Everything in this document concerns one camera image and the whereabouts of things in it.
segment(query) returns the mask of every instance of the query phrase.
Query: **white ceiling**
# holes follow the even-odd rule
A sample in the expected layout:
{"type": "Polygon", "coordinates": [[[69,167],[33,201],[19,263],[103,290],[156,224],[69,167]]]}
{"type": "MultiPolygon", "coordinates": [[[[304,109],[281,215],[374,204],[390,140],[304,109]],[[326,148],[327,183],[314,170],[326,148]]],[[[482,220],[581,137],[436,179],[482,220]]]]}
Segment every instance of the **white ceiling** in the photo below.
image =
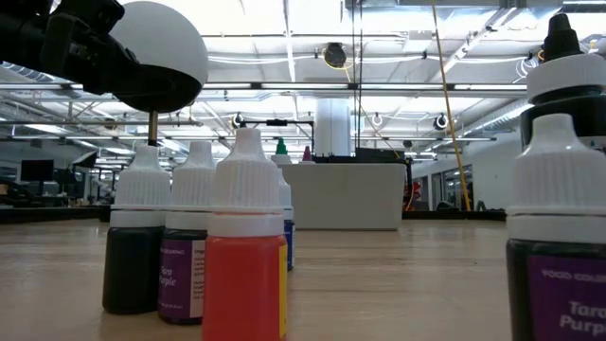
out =
{"type": "MultiPolygon", "coordinates": [[[[119,1],[122,4],[130,0],[119,1]]],[[[360,66],[357,65],[356,80],[362,82],[427,82],[439,72],[439,63],[435,59],[413,60],[407,62],[372,63],[378,58],[401,58],[419,56],[427,52],[429,56],[438,54],[434,30],[434,19],[430,7],[397,7],[367,8],[362,24],[356,21],[356,34],[359,28],[364,30],[365,37],[351,38],[351,22],[347,12],[341,12],[341,0],[288,0],[289,29],[294,36],[287,39],[286,21],[283,0],[155,0],[170,6],[197,27],[204,36],[210,57],[233,59],[287,59],[287,46],[291,44],[296,58],[294,61],[295,81],[347,82],[346,71],[335,70],[326,66],[322,58],[313,58],[314,52],[320,52],[329,42],[343,44],[344,50],[351,58],[353,43],[357,48],[363,47],[363,73],[360,79],[360,66]],[[270,37],[218,37],[223,35],[269,35],[270,37]]],[[[497,7],[443,7],[438,9],[442,53],[445,59],[451,57],[461,46],[469,41],[475,33],[481,31],[489,19],[497,12],[497,7]]],[[[498,30],[482,36],[481,43],[469,48],[464,59],[509,59],[522,57],[529,52],[536,54],[546,34],[546,24],[550,15],[558,9],[519,9],[514,19],[506,22],[498,30]]],[[[601,23],[606,14],[571,14],[571,23],[582,40],[590,34],[604,34],[606,26],[601,23]]],[[[457,83],[524,83],[516,69],[519,63],[456,63],[447,72],[447,82],[457,83]]],[[[208,81],[292,81],[289,63],[268,64],[234,64],[208,63],[208,81]]],[[[348,70],[353,78],[352,68],[348,70]]],[[[239,96],[251,96],[239,93],[239,96]]],[[[20,92],[24,99],[32,98],[32,93],[20,92]]],[[[36,96],[53,97],[52,93],[36,96]]],[[[457,118],[457,129],[463,125],[473,124],[511,99],[485,98],[451,98],[453,115],[457,118]]],[[[83,108],[90,102],[79,104],[83,108]]],[[[249,101],[209,101],[208,106],[224,123],[240,112],[246,117],[265,119],[271,117],[313,119],[316,98],[298,96],[295,112],[293,96],[273,96],[265,100],[249,101]]],[[[44,102],[42,105],[63,115],[67,113],[65,104],[44,102]]],[[[444,99],[426,97],[371,97],[362,98],[362,106],[371,115],[384,117],[379,127],[382,133],[389,135],[440,135],[433,130],[432,118],[446,111],[444,99]]],[[[184,109],[200,120],[208,128],[160,127],[164,135],[213,135],[214,131],[224,133],[220,124],[206,108],[197,103],[184,109]]],[[[116,116],[123,119],[146,119],[144,113],[137,114],[133,109],[118,102],[106,102],[96,106],[95,111],[86,111],[82,119],[103,119],[105,116],[116,116]]],[[[295,127],[277,130],[259,126],[265,134],[297,134],[295,127]]],[[[366,122],[364,133],[374,135],[369,122],[366,122]]],[[[304,141],[293,143],[293,149],[306,145],[304,141]]],[[[266,143],[268,148],[273,144],[266,143]]],[[[224,147],[217,144],[216,149],[224,147]]]]}

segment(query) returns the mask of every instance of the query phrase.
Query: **yellow label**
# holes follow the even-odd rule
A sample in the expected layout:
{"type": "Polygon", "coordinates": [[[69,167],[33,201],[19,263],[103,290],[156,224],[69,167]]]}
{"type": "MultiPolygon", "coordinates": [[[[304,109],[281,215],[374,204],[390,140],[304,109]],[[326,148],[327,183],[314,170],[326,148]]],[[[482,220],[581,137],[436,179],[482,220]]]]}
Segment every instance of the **yellow label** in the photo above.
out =
{"type": "Polygon", "coordinates": [[[288,246],[280,246],[279,252],[279,269],[280,269],[280,338],[286,335],[288,330],[288,302],[286,301],[286,277],[287,277],[287,258],[288,258],[288,246]]]}

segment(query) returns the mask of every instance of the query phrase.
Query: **ceiling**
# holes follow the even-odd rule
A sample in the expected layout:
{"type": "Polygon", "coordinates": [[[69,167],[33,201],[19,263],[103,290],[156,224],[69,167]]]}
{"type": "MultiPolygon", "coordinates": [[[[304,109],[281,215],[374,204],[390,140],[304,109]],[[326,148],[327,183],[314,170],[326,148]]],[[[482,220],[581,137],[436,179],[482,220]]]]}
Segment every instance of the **ceiling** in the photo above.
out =
{"type": "MultiPolygon", "coordinates": [[[[430,6],[404,6],[408,1],[375,0],[364,1],[362,20],[360,12],[353,12],[351,1],[342,0],[156,0],[170,6],[196,26],[205,41],[208,51],[208,81],[224,82],[340,82],[348,83],[440,83],[439,50],[434,34],[434,18],[430,6]],[[332,69],[322,58],[328,43],[341,43],[348,55],[348,69],[332,69]]],[[[446,82],[450,84],[526,83],[526,74],[537,62],[548,18],[561,10],[558,1],[544,1],[550,6],[539,8],[502,9],[498,0],[438,2],[437,20],[441,38],[441,51],[445,61],[446,82]]],[[[596,13],[581,12],[572,8],[571,24],[584,41],[585,51],[604,53],[603,34],[606,19],[602,7],[596,13]]],[[[32,82],[18,68],[0,67],[0,80],[6,82],[32,82]]],[[[136,112],[106,95],[102,97],[83,94],[72,99],[65,94],[52,91],[20,90],[0,92],[10,99],[22,100],[34,105],[19,115],[9,108],[1,110],[4,120],[66,119],[70,110],[72,117],[81,121],[102,121],[113,118],[119,121],[145,121],[147,113],[136,112]]],[[[313,120],[316,100],[320,97],[348,98],[353,114],[352,92],[338,94],[322,91],[260,91],[260,90],[214,90],[205,89],[196,103],[180,113],[162,115],[161,122],[172,121],[173,125],[162,125],[162,136],[231,136],[230,119],[241,113],[245,119],[264,120],[286,118],[313,120]],[[196,125],[177,124],[188,120],[196,125]]],[[[450,106],[455,119],[455,129],[466,132],[484,122],[486,117],[500,108],[523,98],[524,94],[467,92],[454,94],[450,106]]],[[[433,120],[446,112],[446,102],[439,91],[373,93],[362,91],[362,107],[374,121],[381,121],[376,129],[381,135],[390,136],[444,136],[433,127],[433,120]]],[[[310,140],[308,126],[266,127],[258,126],[264,135],[299,136],[299,140],[288,140],[289,150],[303,151],[310,140]]],[[[118,126],[107,129],[102,126],[63,127],[64,132],[51,135],[132,135],[144,136],[145,125],[118,126]]],[[[476,135],[491,135],[482,129],[476,135]]],[[[5,129],[2,135],[49,135],[49,132],[20,127],[17,132],[5,129]]],[[[364,119],[362,136],[377,136],[371,122],[364,119]]],[[[187,153],[187,140],[173,141],[178,151],[169,154],[187,153]]],[[[83,148],[109,147],[131,149],[143,139],[128,144],[115,140],[88,140],[83,148]]],[[[383,141],[363,141],[368,147],[385,148],[383,141]]],[[[423,152],[431,142],[415,142],[412,151],[423,152]]],[[[264,142],[269,152],[275,142],[264,142]]],[[[396,146],[403,149],[401,142],[396,146]]],[[[229,142],[214,142],[215,157],[225,157],[229,142]]],[[[434,149],[439,154],[447,152],[448,146],[434,149]]]]}

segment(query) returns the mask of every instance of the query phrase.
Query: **white column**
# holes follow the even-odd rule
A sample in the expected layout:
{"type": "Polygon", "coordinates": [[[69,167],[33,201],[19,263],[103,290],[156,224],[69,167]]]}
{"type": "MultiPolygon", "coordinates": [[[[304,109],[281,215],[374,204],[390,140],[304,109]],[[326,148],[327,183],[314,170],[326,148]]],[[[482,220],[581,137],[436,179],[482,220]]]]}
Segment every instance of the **white column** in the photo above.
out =
{"type": "Polygon", "coordinates": [[[315,110],[315,154],[351,155],[349,100],[318,99],[315,110]]]}

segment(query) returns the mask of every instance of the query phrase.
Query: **green bottle cap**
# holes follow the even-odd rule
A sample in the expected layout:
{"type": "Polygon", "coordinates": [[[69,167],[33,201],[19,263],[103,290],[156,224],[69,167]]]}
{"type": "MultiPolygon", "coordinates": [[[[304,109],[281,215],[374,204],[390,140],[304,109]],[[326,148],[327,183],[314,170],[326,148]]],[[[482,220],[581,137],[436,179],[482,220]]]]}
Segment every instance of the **green bottle cap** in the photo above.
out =
{"type": "Polygon", "coordinates": [[[282,137],[277,140],[276,155],[288,155],[288,150],[282,137]]]}

